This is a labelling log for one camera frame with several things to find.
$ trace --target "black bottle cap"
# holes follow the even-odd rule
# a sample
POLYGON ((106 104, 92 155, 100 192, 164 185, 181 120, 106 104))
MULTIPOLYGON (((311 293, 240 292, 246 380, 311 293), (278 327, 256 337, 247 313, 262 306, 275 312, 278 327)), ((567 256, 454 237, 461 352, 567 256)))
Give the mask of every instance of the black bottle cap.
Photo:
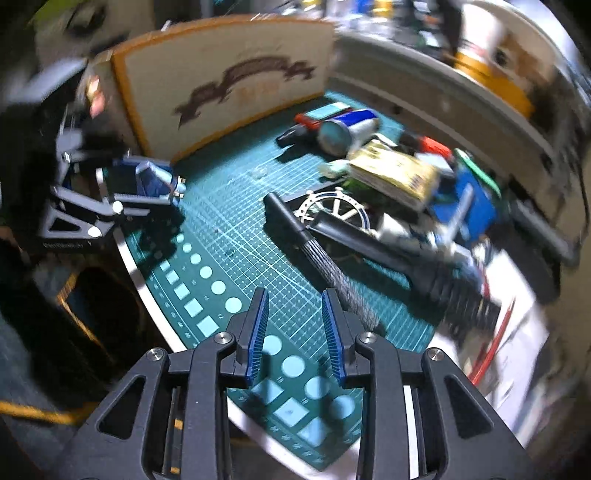
POLYGON ((287 132, 279 135, 275 139, 277 146, 280 148, 295 145, 298 142, 307 141, 311 138, 311 132, 301 124, 294 125, 287 132))

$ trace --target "red cable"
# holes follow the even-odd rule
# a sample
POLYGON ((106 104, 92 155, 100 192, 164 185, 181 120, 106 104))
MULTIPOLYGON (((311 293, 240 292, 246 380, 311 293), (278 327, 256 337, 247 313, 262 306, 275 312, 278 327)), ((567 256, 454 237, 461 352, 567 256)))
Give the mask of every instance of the red cable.
POLYGON ((507 330, 507 326, 509 325, 509 320, 511 320, 511 314, 513 313, 514 307, 515 307, 515 298, 513 298, 513 300, 511 301, 511 305, 509 305, 509 308, 505 312, 505 317, 503 318, 503 321, 501 323, 501 327, 499 328, 498 333, 493 338, 492 343, 491 343, 491 347, 488 349, 488 352, 486 353, 484 360, 482 361, 481 364, 476 364, 474 366, 474 369, 472 369, 472 372, 468 376, 468 379, 472 382, 472 385, 478 386, 478 384, 481 382, 482 378, 484 377, 484 374, 486 373, 486 371, 490 367, 492 360, 494 359, 494 357, 496 355, 496 351, 498 350, 499 345, 501 344, 501 340, 503 338, 503 335, 505 334, 505 331, 507 330))

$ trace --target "orange edge trim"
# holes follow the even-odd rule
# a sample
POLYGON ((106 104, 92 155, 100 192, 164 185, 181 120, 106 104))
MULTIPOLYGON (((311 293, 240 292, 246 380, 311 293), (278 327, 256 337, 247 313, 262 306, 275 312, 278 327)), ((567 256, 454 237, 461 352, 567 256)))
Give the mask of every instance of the orange edge trim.
MULTIPOLYGON (((286 22, 287 23, 300 23, 300 24, 301 23, 312 23, 312 24, 318 24, 318 25, 326 25, 327 28, 330 28, 331 30, 334 29, 334 26, 331 23, 324 22, 322 20, 285 18, 285 17, 277 17, 277 18, 262 17, 261 20, 264 20, 265 22, 274 22, 274 23, 286 23, 286 22)), ((139 145, 142 148, 145 155, 152 157, 153 156, 152 148, 150 147, 150 143, 148 142, 148 137, 146 136, 141 119, 139 117, 137 109, 135 108, 135 102, 133 100, 133 95, 131 93, 131 82, 129 81, 129 77, 127 75, 127 68, 125 65, 125 57, 129 53, 131 53, 132 51, 137 50, 139 48, 144 48, 149 45, 155 45, 155 44, 161 43, 163 41, 170 40, 171 38, 186 34, 191 31, 206 30, 209 28, 220 27, 223 25, 231 25, 231 24, 236 24, 236 23, 254 25, 256 23, 256 18, 253 18, 250 15, 234 15, 233 17, 227 17, 227 18, 211 18, 211 19, 207 19, 207 20, 199 20, 196 22, 192 22, 190 25, 178 25, 176 27, 171 27, 164 32, 157 31, 157 32, 150 32, 145 35, 141 35, 133 40, 124 42, 119 47, 117 47, 113 50, 111 62, 113 65, 113 71, 115 72, 115 80, 116 80, 117 84, 119 85, 119 92, 121 93, 121 98, 123 100, 123 103, 125 104, 125 109, 127 110, 127 114, 129 116, 131 126, 135 132, 137 139, 138 139, 139 145)), ((282 108, 287 108, 288 106, 295 105, 296 103, 305 102, 305 101, 306 100, 304 100, 304 99, 297 100, 293 103, 287 104, 286 106, 282 106, 278 109, 273 109, 272 112, 271 111, 267 112, 267 113, 265 113, 265 115, 270 115, 270 113, 278 111, 282 108)), ((246 123, 243 123, 243 122, 240 122, 240 124, 241 124, 240 126, 246 125, 246 123)), ((239 128, 239 127, 234 127, 228 131, 226 131, 227 129, 225 129, 224 131, 226 131, 226 133, 228 133, 236 128, 239 128)), ((217 134, 213 134, 210 137, 208 137, 208 138, 211 138, 211 140, 209 140, 209 141, 213 141, 213 140, 216 140, 217 138, 221 137, 221 135, 220 135, 218 137, 213 138, 215 135, 217 135, 217 134)), ((198 142, 197 144, 202 146, 202 145, 205 145, 205 143, 207 143, 207 142, 204 142, 204 143, 202 143, 202 142, 198 142)), ((192 149, 188 148, 185 150, 185 152, 187 152, 187 151, 191 152, 191 151, 195 150, 196 148, 198 148, 198 147, 193 147, 192 149)), ((175 157, 173 158, 173 162, 175 161, 174 159, 178 160, 178 155, 175 155, 175 157)))
POLYGON ((282 103, 281 105, 278 105, 276 107, 273 107, 269 110, 266 110, 264 112, 261 113, 257 113, 256 115, 253 115, 249 118, 245 118, 244 120, 241 120, 239 122, 236 122, 235 124, 230 125, 229 127, 224 128, 223 130, 220 130, 218 132, 212 133, 211 135, 209 135, 208 137, 205 137, 204 139, 198 141, 197 143, 191 145, 189 148, 186 148, 185 150, 177 153, 173 159, 170 161, 170 163, 172 165, 175 165, 179 160, 181 160, 182 158, 186 157, 187 155, 189 155, 190 153, 193 153, 195 150, 197 150, 198 148, 201 148, 202 146, 208 144, 209 142, 213 142, 215 140, 218 140, 219 138, 222 138, 224 135, 227 135, 230 132, 233 132, 234 130, 238 130, 240 127, 244 127, 245 125, 251 124, 253 122, 256 122, 257 120, 260 120, 261 118, 266 117, 267 115, 271 115, 273 113, 279 112, 285 108, 289 108, 293 105, 297 105, 298 103, 303 103, 303 102, 307 102, 308 100, 312 100, 313 98, 318 98, 320 96, 324 95, 324 92, 317 92, 317 93, 313 93, 312 95, 307 95, 305 97, 302 98, 298 98, 296 100, 292 100, 291 102, 287 102, 287 103, 282 103))

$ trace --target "bristle brush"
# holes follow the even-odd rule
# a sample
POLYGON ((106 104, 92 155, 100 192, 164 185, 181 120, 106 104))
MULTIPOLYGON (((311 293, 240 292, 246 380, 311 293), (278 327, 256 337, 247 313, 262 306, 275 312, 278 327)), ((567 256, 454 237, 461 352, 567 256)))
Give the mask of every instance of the bristle brush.
POLYGON ((349 279, 328 256, 318 241, 307 232, 306 226, 296 218, 276 193, 272 192, 266 195, 263 202, 267 219, 280 222, 294 235, 295 243, 304 252, 312 266, 322 275, 326 283, 336 290, 339 300, 359 316, 363 327, 368 332, 375 331, 380 325, 377 315, 353 288, 349 279))

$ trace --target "wire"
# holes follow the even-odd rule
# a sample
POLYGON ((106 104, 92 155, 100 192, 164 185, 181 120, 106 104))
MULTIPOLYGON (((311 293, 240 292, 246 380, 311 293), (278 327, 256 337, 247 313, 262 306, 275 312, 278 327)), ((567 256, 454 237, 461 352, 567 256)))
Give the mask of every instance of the wire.
POLYGON ((7 401, 0 401, 0 414, 24 419, 42 420, 60 425, 79 425, 88 418, 97 405, 95 402, 88 402, 81 408, 60 413, 40 410, 39 408, 28 405, 16 405, 7 401))
POLYGON ((513 298, 513 300, 511 301, 511 305, 509 305, 509 308, 505 312, 505 317, 503 318, 503 321, 501 323, 501 327, 499 328, 498 333, 493 338, 492 343, 491 343, 491 347, 488 349, 488 352, 486 353, 484 360, 481 363, 477 363, 474 366, 474 369, 472 369, 472 372, 470 373, 470 375, 468 376, 468 379, 472 382, 472 385, 474 385, 475 387, 477 387, 478 384, 482 381, 482 378, 484 378, 486 371, 490 367, 490 365, 496 355, 496 351, 498 350, 499 345, 501 344, 501 340, 503 338, 503 335, 505 334, 505 332, 507 330, 507 326, 509 325, 509 320, 511 320, 511 315, 513 314, 514 307, 515 307, 515 298, 513 298))

